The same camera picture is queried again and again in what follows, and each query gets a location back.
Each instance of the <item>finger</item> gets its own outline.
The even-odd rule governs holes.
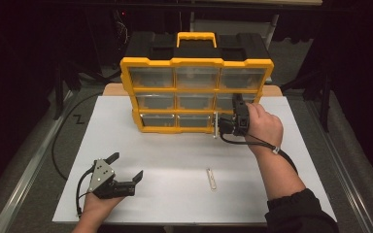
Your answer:
[[[262,105],[256,104],[255,107],[256,107],[256,111],[258,112],[259,117],[269,115],[269,113],[267,113],[265,111],[265,109],[262,107]]]
[[[248,112],[250,113],[250,116],[259,118],[258,111],[256,110],[255,104],[246,103],[248,107]]]

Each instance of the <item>jacket sleeve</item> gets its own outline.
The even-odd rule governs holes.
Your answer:
[[[322,211],[320,200],[308,188],[267,204],[269,213],[265,218],[268,232],[339,232],[337,223]]]

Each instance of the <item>human hand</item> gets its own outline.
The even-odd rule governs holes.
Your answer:
[[[271,115],[257,103],[247,103],[248,112],[250,113],[250,128],[245,137],[247,142],[259,142],[258,139],[265,141],[273,146],[280,147],[283,141],[284,127],[277,116]],[[263,146],[251,146],[251,151],[255,155],[272,152],[271,149]]]
[[[73,232],[96,232],[112,209],[124,198],[99,199],[93,193],[87,194],[84,211]]]

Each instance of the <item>small metal object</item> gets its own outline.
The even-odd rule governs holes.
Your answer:
[[[208,180],[210,181],[211,190],[216,191],[217,185],[215,183],[214,174],[211,168],[207,168],[207,175],[208,175]]]

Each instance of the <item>wire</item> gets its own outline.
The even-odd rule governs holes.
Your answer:
[[[86,196],[86,195],[88,195],[90,192],[86,192],[86,193],[84,193],[84,194],[82,194],[79,198],[81,199],[83,196]]]
[[[273,145],[271,145],[271,144],[269,144],[269,143],[267,143],[267,142],[265,142],[265,141],[263,141],[261,139],[258,139],[257,137],[255,137],[255,136],[253,136],[251,134],[247,134],[247,135],[250,136],[250,137],[253,137],[253,138],[257,139],[257,140],[260,140],[260,142],[237,142],[237,141],[230,141],[230,140],[227,140],[227,139],[225,139],[223,137],[223,133],[220,133],[220,138],[224,142],[226,142],[228,144],[247,145],[247,146],[250,146],[250,145],[252,145],[252,146],[262,146],[262,147],[269,148],[272,151],[276,150],[277,154],[280,155],[283,159],[285,159],[289,163],[289,165],[293,168],[293,170],[296,172],[296,174],[298,174],[298,170],[296,169],[296,166],[293,163],[292,159],[290,159],[290,157],[283,150],[281,150],[280,148],[275,147],[275,146],[273,146]]]
[[[76,198],[75,198],[75,201],[76,201],[76,205],[77,205],[77,214],[78,214],[78,217],[81,218],[81,215],[83,214],[83,211],[80,207],[80,198],[87,195],[87,193],[85,193],[84,195],[81,195],[80,196],[80,190],[81,190],[81,184],[83,183],[83,180],[84,178],[89,175],[90,173],[93,172],[95,168],[95,165],[93,165],[89,170],[87,170],[86,172],[84,172],[84,174],[81,176],[80,180],[78,181],[78,186],[77,186],[77,194],[76,194]]]
[[[80,106],[84,101],[86,101],[86,100],[88,100],[88,99],[90,99],[90,98],[92,98],[92,97],[94,97],[94,96],[101,95],[101,94],[102,94],[102,92],[98,92],[98,93],[92,94],[92,95],[86,97],[85,99],[81,100],[79,103],[77,103],[77,104],[74,106],[74,108],[72,108],[72,110],[68,113],[68,115],[66,115],[65,119],[64,119],[64,120],[62,121],[62,123],[60,124],[59,129],[57,130],[57,132],[56,132],[56,134],[55,134],[55,136],[54,136],[54,138],[53,138],[53,143],[52,143],[52,147],[51,147],[52,163],[53,163],[53,166],[55,167],[56,172],[57,172],[57,173],[59,174],[59,176],[60,176],[63,180],[65,180],[65,181],[67,181],[68,179],[66,178],[65,175],[62,174],[62,172],[60,171],[59,167],[57,166],[57,164],[56,164],[56,160],[55,160],[54,149],[55,149],[56,141],[57,141],[57,139],[58,139],[58,137],[59,137],[59,134],[60,134],[60,132],[61,132],[61,130],[62,130],[62,128],[63,128],[63,125],[65,124],[65,122],[66,122],[66,120],[68,119],[68,117],[72,114],[72,112],[74,112],[74,110],[75,110],[76,108],[78,108],[78,106]]]

